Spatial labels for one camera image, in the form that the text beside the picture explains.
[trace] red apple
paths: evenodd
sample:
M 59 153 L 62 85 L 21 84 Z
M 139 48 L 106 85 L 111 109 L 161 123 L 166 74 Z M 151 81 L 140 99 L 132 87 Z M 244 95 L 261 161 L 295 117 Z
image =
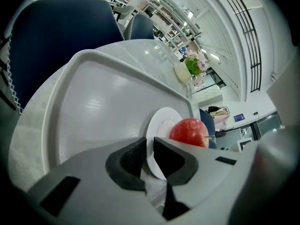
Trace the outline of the red apple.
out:
M 208 148 L 208 130 L 199 119 L 188 118 L 178 122 L 169 135 L 170 139 L 199 147 Z

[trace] desk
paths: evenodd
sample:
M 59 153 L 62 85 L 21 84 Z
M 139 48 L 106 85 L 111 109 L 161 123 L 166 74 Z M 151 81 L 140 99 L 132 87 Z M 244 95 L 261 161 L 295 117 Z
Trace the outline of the desk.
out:
M 179 82 L 173 69 L 174 63 L 178 63 L 179 60 L 161 41 L 128 40 L 96 50 L 140 69 L 191 98 L 191 89 Z M 50 94 L 63 68 L 46 80 L 33 95 L 20 116 L 12 137 L 8 158 L 9 176 L 11 181 L 24 191 L 28 191 L 44 175 L 41 158 L 42 124 Z M 196 103 L 193 105 L 193 114 L 194 117 L 200 118 Z

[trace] potted plant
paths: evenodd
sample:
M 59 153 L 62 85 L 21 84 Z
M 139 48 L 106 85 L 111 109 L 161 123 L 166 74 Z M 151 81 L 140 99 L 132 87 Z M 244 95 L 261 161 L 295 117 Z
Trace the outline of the potted plant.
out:
M 187 83 L 192 78 L 195 86 L 202 84 L 204 77 L 201 74 L 206 71 L 206 58 L 203 52 L 189 50 L 185 56 L 184 62 L 174 67 L 177 77 L 183 83 Z

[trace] blue sign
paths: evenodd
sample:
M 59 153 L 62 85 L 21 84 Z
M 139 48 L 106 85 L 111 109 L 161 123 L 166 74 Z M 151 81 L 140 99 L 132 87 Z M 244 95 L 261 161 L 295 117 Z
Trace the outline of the blue sign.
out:
M 238 122 L 238 121 L 242 121 L 242 120 L 244 120 L 245 119 L 245 117 L 244 117 L 244 114 L 239 114 L 239 115 L 235 115 L 234 116 L 234 120 L 236 121 L 236 122 Z

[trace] white table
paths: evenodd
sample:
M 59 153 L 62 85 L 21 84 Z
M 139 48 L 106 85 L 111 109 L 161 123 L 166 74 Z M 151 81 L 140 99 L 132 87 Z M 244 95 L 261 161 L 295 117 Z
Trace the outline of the white table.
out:
M 122 60 L 153 76 L 180 94 L 191 99 L 191 89 L 175 75 L 173 65 L 179 60 L 173 52 L 156 40 L 129 40 L 109 44 L 96 50 Z M 63 67 L 54 73 L 33 95 L 13 134 L 8 171 L 11 181 L 24 191 L 42 176 L 41 134 L 46 106 Z M 200 118 L 197 102 L 193 103 L 194 117 Z

